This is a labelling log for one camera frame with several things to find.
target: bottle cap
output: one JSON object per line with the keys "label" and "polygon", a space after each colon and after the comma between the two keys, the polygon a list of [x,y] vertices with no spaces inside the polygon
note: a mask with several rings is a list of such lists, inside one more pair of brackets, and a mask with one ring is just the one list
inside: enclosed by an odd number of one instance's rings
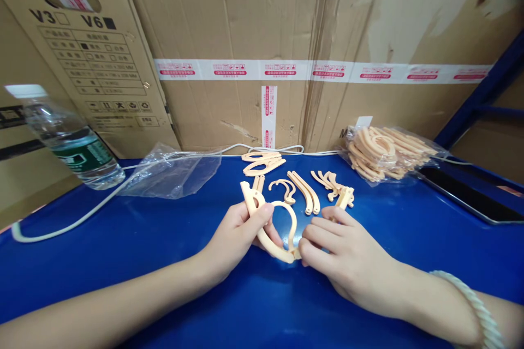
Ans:
{"label": "bottle cap", "polygon": [[47,96],[46,91],[41,85],[8,85],[5,88],[14,98],[36,98]]}

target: blue metal shelf frame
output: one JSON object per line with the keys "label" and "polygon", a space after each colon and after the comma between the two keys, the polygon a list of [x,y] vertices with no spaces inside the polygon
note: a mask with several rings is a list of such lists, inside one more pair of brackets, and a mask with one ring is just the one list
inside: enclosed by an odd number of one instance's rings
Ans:
{"label": "blue metal shelf frame", "polygon": [[493,106],[495,100],[511,85],[524,69],[524,31],[493,66],[488,76],[478,85],[449,123],[435,138],[435,142],[450,149],[460,137],[483,115],[524,119],[524,111]]}

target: green bottle label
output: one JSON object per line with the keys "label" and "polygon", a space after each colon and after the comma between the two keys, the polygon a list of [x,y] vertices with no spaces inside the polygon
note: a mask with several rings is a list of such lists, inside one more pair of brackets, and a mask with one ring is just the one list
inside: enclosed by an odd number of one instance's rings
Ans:
{"label": "green bottle label", "polygon": [[52,151],[74,173],[82,173],[99,168],[113,159],[112,154],[100,140],[95,140],[88,145],[80,147]]}

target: forearm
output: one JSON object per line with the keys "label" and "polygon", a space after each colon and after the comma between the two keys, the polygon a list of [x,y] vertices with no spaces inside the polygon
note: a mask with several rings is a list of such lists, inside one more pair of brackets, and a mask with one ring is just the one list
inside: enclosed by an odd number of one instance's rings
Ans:
{"label": "forearm", "polygon": [[[463,346],[482,342],[483,331],[475,311],[450,282],[404,265],[406,309],[403,319],[446,341]],[[508,348],[523,340],[524,308],[505,300],[477,293],[498,324]]]}
{"label": "forearm", "polygon": [[113,347],[215,285],[197,254],[0,326],[0,347]]}

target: hand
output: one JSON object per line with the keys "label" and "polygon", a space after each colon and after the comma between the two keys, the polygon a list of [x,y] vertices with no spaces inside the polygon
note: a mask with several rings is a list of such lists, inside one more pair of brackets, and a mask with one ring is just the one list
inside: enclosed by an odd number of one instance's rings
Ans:
{"label": "hand", "polygon": [[322,216],[314,217],[304,229],[299,242],[302,264],[327,275],[337,293],[352,303],[375,314],[402,318],[409,266],[393,259],[340,207],[326,207]]}
{"label": "hand", "polygon": [[284,246],[273,226],[274,209],[272,204],[266,203],[249,217],[245,202],[229,208],[213,238],[200,252],[210,269],[217,272],[218,282],[222,282],[236,267],[252,243],[262,248],[257,238],[260,228],[264,228],[275,244]]}

